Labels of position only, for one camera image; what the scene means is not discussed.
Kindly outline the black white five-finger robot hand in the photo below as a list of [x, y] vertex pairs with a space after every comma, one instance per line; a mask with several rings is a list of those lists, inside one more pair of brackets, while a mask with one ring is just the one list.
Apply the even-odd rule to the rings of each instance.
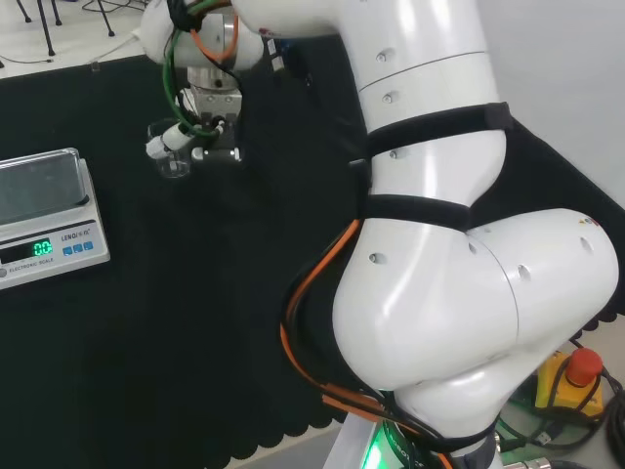
[[165, 178], [183, 178], [194, 165], [221, 159], [241, 160], [236, 131], [242, 110], [239, 91], [190, 86], [175, 100], [187, 112], [187, 121], [205, 132], [192, 133], [179, 119], [163, 119], [147, 128], [146, 155]]

